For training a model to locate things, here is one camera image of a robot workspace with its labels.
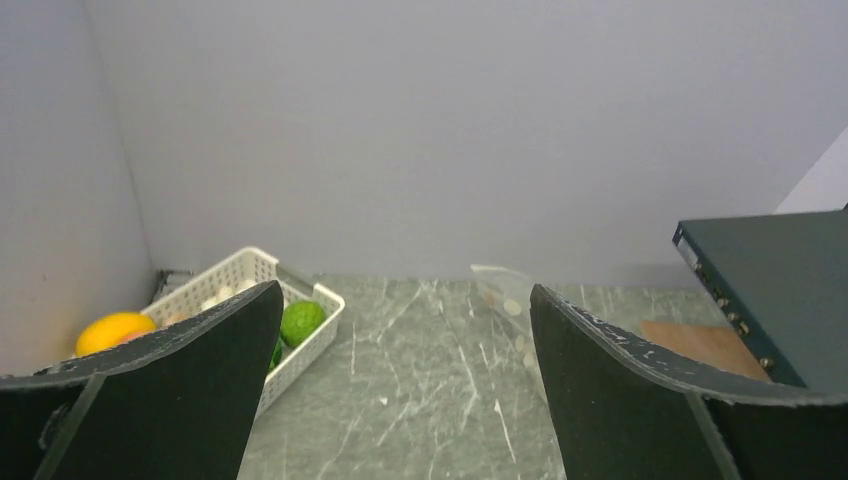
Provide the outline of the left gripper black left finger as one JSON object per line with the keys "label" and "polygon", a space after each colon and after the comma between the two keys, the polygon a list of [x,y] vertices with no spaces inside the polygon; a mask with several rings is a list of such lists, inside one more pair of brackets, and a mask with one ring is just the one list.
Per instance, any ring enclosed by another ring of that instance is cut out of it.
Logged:
{"label": "left gripper black left finger", "polygon": [[234,479],[277,342],[259,283],[127,343],[1,380],[5,479]]}

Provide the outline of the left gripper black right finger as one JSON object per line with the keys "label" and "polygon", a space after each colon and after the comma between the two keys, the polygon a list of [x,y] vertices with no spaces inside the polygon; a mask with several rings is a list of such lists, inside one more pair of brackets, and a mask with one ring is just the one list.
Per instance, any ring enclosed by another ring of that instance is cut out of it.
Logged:
{"label": "left gripper black right finger", "polygon": [[533,339],[571,479],[843,479],[847,398],[679,355],[535,285]]}

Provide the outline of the clear zip top bag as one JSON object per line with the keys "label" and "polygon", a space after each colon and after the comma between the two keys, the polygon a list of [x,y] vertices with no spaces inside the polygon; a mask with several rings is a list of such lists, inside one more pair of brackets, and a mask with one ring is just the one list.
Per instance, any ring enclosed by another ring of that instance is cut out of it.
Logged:
{"label": "clear zip top bag", "polygon": [[548,399],[539,368],[530,315],[532,279],[519,271],[502,266],[470,266],[478,292],[486,304],[508,321],[514,332],[514,347],[540,399]]}

